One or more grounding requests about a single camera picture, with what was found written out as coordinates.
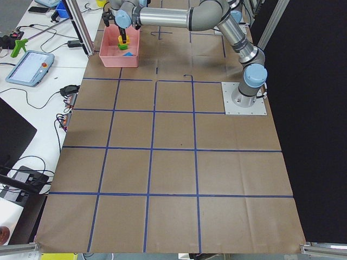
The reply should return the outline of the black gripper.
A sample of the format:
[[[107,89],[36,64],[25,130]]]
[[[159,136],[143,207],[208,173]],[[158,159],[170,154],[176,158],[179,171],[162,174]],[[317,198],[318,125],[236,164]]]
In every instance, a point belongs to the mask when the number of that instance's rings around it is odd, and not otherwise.
[[[126,30],[124,28],[121,28],[121,27],[118,27],[118,29],[119,29],[119,33],[120,33],[119,43],[126,44],[126,42],[127,42]]]

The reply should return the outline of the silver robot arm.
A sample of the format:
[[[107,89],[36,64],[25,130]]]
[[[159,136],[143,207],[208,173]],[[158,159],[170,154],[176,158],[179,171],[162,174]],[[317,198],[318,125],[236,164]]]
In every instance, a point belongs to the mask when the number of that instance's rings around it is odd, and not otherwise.
[[[133,7],[147,7],[151,0],[109,0],[113,10],[132,9]]]
[[[122,29],[130,26],[160,26],[186,28],[189,31],[206,31],[215,27],[228,40],[239,55],[243,78],[236,91],[242,98],[255,98],[267,80],[265,55],[261,48],[249,42],[239,24],[231,15],[227,1],[200,1],[189,9],[147,7],[147,1],[110,1],[116,25]]]

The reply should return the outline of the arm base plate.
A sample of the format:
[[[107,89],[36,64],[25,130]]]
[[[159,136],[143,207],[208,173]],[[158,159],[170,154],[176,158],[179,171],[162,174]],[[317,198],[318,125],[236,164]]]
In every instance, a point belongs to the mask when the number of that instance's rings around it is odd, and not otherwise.
[[[221,86],[226,115],[267,115],[264,99],[262,97],[258,98],[261,90],[258,91],[256,96],[247,97],[239,92],[238,82],[221,82]]]

